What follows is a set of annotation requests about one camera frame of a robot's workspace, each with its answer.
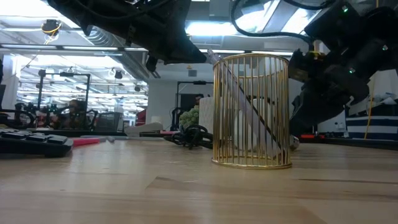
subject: metal wire cup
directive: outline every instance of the metal wire cup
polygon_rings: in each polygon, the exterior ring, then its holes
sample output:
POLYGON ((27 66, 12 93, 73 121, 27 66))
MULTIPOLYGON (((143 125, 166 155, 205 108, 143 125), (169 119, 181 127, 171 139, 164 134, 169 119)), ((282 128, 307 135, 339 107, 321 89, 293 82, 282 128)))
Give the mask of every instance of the metal wire cup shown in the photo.
POLYGON ((212 161, 243 169, 291 167, 288 60, 267 54, 210 56, 215 78, 212 161))

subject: black keyboard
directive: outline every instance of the black keyboard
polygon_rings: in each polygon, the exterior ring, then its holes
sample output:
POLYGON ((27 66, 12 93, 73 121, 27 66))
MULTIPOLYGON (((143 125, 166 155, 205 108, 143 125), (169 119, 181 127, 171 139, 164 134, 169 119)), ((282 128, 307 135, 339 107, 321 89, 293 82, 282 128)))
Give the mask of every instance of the black keyboard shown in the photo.
POLYGON ((72 146, 73 140, 65 136, 0 129, 0 153, 64 157, 72 146))

